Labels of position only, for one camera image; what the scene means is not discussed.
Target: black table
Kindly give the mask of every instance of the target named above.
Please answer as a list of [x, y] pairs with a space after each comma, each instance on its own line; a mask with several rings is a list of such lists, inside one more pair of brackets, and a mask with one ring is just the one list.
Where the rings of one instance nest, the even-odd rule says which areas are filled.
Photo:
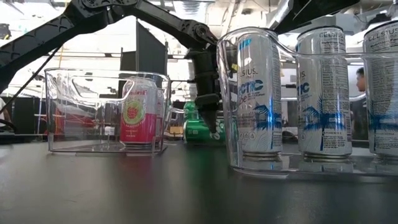
[[1, 146], [0, 223], [397, 223], [398, 185], [259, 179], [225, 149], [160, 156], [49, 154]]

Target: green object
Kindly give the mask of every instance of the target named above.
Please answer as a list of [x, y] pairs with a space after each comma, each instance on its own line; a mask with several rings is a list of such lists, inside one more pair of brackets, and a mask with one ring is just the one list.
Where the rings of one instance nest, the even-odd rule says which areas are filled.
[[198, 110], [193, 101], [186, 102], [184, 105], [184, 121], [188, 119], [198, 119]]
[[211, 144], [225, 142], [224, 120], [217, 119], [217, 132], [210, 133], [205, 122], [199, 119], [189, 119], [184, 123], [184, 140], [187, 143]]

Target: silver can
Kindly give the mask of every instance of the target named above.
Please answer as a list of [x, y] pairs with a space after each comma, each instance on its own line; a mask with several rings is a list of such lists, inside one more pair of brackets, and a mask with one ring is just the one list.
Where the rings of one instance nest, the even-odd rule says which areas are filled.
[[238, 45], [239, 147], [246, 156], [274, 156], [282, 151], [280, 60], [277, 34], [246, 34]]
[[[301, 54], [346, 52], [343, 30], [318, 27], [297, 37]], [[306, 156], [342, 158], [352, 153], [348, 69], [344, 58], [300, 58], [297, 66], [298, 146]]]
[[[398, 51], [398, 21], [364, 35], [364, 52]], [[371, 153], [398, 156], [398, 58], [364, 59]]]

